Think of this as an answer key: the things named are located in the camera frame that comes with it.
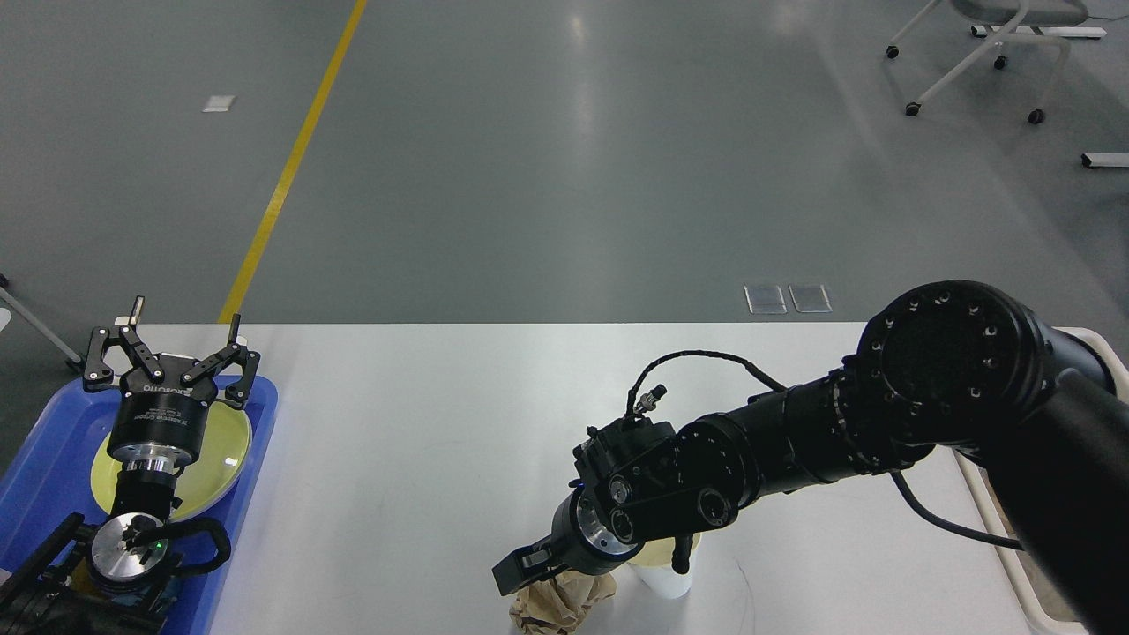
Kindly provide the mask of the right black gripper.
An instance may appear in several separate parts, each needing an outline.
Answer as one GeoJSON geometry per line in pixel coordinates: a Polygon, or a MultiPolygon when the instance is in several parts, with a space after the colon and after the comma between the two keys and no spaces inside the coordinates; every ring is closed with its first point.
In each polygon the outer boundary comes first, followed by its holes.
{"type": "Polygon", "coordinates": [[[491,575],[500,595],[549,581],[568,571],[589,576],[609,574],[640,554],[640,545],[621,542],[604,527],[583,489],[555,510],[549,545],[528,545],[497,562],[491,575]]]}

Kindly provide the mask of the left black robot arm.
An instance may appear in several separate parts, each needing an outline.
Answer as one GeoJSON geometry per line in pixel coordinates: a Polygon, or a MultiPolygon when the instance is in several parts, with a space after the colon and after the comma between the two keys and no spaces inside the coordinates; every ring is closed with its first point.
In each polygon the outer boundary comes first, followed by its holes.
{"type": "Polygon", "coordinates": [[[106,515],[69,513],[3,582],[5,634],[158,634],[189,579],[230,559],[221,519],[182,514],[180,481],[202,459],[243,460],[208,433],[212,414],[239,414],[259,376],[259,351],[233,313],[205,358],[156,353],[138,334],[145,297],[90,333],[85,393],[116,393],[104,455],[117,467],[106,515]]]}

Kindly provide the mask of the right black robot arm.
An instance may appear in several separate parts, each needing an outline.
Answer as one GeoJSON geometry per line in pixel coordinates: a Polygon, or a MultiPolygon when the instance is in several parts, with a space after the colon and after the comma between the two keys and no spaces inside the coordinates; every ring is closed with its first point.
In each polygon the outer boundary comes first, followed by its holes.
{"type": "Polygon", "coordinates": [[[1027,553],[1086,630],[1124,627],[1126,403],[1095,347],[996,287],[945,280],[881,310],[826,377],[786,386],[738,364],[765,393],[680,430],[647,417],[665,389],[641,393],[641,371],[624,414],[575,449],[550,534],[496,563],[500,594],[609,573],[667,538],[685,574],[692,536],[763,496],[891,475],[934,527],[1027,553]],[[984,471],[1015,538],[957,527],[914,498],[904,471],[940,446],[984,471]]]}

